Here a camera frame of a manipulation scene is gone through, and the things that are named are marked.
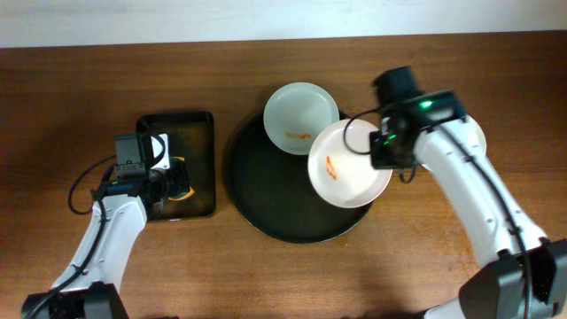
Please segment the pale pink plate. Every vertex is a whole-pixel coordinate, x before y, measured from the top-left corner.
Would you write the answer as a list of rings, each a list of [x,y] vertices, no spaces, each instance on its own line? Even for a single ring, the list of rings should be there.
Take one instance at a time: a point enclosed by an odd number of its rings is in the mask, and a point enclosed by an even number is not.
[[[348,119],[328,126],[315,139],[307,159],[307,172],[315,192],[341,208],[365,206],[376,199],[392,177],[391,169],[372,167],[369,134],[373,124]]]

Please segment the white plate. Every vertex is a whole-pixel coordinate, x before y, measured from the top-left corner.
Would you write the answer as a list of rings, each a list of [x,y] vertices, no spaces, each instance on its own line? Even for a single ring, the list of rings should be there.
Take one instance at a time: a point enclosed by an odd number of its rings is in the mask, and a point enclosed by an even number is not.
[[[486,156],[485,135],[469,115],[437,121],[418,135],[414,152],[434,175],[456,175],[471,157],[478,160]]]

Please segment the pale green plate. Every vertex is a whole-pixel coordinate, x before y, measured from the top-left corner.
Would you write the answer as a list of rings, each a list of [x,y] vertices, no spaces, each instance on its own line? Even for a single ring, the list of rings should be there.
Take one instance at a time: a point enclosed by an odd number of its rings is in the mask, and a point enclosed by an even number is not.
[[[292,155],[308,155],[318,135],[337,121],[333,97],[309,82],[284,85],[269,98],[263,112],[270,141]]]

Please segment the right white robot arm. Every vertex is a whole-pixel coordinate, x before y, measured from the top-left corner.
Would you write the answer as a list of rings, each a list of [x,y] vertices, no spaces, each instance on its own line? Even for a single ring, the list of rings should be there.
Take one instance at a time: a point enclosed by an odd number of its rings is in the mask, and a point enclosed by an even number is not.
[[[514,200],[451,91],[381,93],[374,168],[433,174],[465,228],[480,270],[421,318],[552,318],[566,305],[566,242],[552,242]]]

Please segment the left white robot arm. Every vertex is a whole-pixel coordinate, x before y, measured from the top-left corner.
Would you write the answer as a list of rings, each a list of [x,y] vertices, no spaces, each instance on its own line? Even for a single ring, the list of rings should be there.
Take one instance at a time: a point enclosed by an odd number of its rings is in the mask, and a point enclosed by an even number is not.
[[[115,143],[114,163],[91,192],[89,227],[74,257],[47,292],[27,297],[22,317],[127,317],[119,291],[137,237],[168,201],[193,195],[185,159],[171,154],[167,134],[117,136]]]

